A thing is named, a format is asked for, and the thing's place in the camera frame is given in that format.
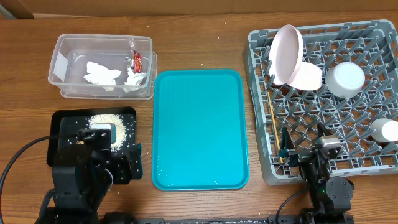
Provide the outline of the wooden chopstick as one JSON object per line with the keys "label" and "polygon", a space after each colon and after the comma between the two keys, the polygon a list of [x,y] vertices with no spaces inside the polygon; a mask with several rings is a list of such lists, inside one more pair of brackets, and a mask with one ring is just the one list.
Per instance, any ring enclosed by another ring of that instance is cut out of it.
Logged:
{"label": "wooden chopstick", "polygon": [[273,131],[274,131],[276,149],[277,149],[278,156],[279,156],[279,152],[280,152],[279,136],[278,136],[277,126],[276,126],[276,123],[275,123],[274,110],[273,110],[273,105],[272,105],[272,101],[271,101],[271,96],[270,96],[270,93],[269,93],[268,90],[267,90],[267,102],[268,102],[268,106],[269,106],[269,112],[271,114],[271,121],[272,121],[272,128],[273,128]]}

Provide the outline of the large white plate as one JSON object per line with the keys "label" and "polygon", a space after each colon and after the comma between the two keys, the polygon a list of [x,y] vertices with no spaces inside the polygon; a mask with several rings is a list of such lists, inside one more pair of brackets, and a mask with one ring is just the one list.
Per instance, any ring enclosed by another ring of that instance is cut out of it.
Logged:
{"label": "large white plate", "polygon": [[272,41],[269,60],[269,75],[274,75],[274,84],[281,86],[296,76],[303,56],[303,37],[293,25],[281,27]]}

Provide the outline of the pink bowl with rice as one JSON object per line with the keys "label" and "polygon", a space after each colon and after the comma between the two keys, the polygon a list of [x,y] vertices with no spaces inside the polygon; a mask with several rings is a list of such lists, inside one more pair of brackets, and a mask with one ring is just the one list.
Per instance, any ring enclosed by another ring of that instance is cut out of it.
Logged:
{"label": "pink bowl with rice", "polygon": [[287,84],[298,90],[315,91],[322,86],[322,70],[312,63],[302,62]]}

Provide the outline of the small white cup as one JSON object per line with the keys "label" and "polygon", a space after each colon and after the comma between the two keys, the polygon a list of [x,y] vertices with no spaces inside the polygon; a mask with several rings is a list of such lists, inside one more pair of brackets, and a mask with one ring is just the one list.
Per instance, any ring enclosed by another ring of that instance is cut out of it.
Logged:
{"label": "small white cup", "polygon": [[380,118],[371,123],[372,138],[378,142],[396,142],[397,141],[397,121]]}

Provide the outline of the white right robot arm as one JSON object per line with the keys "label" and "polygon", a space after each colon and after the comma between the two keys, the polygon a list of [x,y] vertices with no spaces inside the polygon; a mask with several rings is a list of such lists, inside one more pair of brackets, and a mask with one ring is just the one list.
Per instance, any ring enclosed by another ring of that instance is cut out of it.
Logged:
{"label": "white right robot arm", "polygon": [[337,158],[341,150],[341,141],[323,123],[317,124],[317,131],[317,143],[311,149],[296,151],[287,128],[282,128],[279,157],[286,158],[289,167],[298,167],[307,187],[282,203],[275,215],[276,223],[283,221],[280,213],[284,206],[305,192],[309,193],[312,206],[289,218],[291,223],[354,222],[352,216],[346,215],[351,210],[354,183],[344,177],[332,177],[328,171],[330,159]]}

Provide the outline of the grey-green bowl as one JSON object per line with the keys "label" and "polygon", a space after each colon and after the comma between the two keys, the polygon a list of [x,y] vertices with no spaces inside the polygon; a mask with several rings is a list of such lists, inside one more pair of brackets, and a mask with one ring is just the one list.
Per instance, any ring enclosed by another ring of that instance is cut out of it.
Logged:
{"label": "grey-green bowl", "polygon": [[339,98],[353,98],[359,94],[365,82],[362,68],[352,62],[343,62],[327,71],[325,84]]}

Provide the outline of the red snack wrapper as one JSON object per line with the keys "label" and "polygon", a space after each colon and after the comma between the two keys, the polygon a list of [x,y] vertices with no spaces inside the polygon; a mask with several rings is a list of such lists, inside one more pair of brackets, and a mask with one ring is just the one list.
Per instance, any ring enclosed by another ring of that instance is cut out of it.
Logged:
{"label": "red snack wrapper", "polygon": [[134,73],[142,72],[142,58],[139,52],[133,51],[132,69]]}

